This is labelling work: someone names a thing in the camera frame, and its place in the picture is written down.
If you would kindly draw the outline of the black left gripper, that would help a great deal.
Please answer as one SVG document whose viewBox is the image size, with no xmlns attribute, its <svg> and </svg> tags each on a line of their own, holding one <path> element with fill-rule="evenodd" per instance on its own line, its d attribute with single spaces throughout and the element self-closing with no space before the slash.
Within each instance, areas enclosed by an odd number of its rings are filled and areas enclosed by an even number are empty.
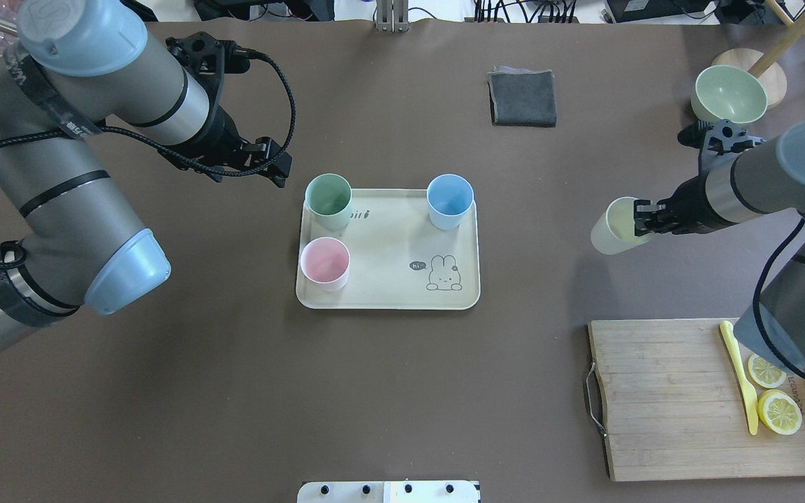
<svg viewBox="0 0 805 503">
<path fill-rule="evenodd" d="M 262 61 L 283 80 L 284 73 L 277 63 L 256 49 L 216 39 L 203 31 L 186 38 L 167 38 L 166 47 L 192 80 L 202 86 L 208 108 L 198 133 L 184 143 L 163 147 L 160 154 L 176 168 L 193 170 L 218 184 L 226 177 L 258 175 L 285 188 L 293 165 L 291 155 L 271 137 L 243 139 L 233 118 L 220 106 L 227 74 L 246 73 L 252 61 Z"/>
</svg>

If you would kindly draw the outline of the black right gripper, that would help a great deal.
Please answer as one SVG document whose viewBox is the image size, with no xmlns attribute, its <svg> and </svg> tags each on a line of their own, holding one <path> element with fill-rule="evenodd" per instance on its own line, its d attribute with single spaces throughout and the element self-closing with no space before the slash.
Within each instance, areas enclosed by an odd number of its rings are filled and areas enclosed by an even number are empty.
<svg viewBox="0 0 805 503">
<path fill-rule="evenodd" d="M 649 233 L 712 233 L 763 214 L 736 188 L 734 166 L 739 156 L 764 143 L 760 137 L 729 120 L 696 121 L 677 135 L 681 144 L 696 147 L 697 175 L 664 200 L 635 200 L 636 238 Z"/>
</svg>

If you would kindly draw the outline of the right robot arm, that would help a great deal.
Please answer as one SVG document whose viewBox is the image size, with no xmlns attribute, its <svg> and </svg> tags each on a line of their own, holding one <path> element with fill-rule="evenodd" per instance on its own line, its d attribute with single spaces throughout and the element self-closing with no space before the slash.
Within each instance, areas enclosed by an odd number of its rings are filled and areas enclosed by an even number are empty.
<svg viewBox="0 0 805 503">
<path fill-rule="evenodd" d="M 728 120 L 684 128 L 681 143 L 696 147 L 697 175 L 657 203 L 636 201 L 632 231 L 712 233 L 794 210 L 805 226 L 805 122 L 761 140 Z M 734 326 L 745 347 L 805 379 L 805 242 L 772 272 L 781 243 L 764 265 L 750 306 Z"/>
</svg>

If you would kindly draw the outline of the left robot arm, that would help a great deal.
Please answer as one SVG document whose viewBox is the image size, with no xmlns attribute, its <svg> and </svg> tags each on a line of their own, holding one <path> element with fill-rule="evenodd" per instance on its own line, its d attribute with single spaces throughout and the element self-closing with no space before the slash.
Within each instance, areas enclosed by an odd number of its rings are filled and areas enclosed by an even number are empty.
<svg viewBox="0 0 805 503">
<path fill-rule="evenodd" d="M 0 188 L 31 232 L 0 243 L 0 353 L 86 305 L 110 315 L 171 265 L 87 140 L 114 133 L 219 182 L 285 185 L 291 157 L 240 137 L 224 76 L 272 59 L 198 32 L 160 43 L 119 1 L 26 1 L 0 63 Z"/>
</svg>

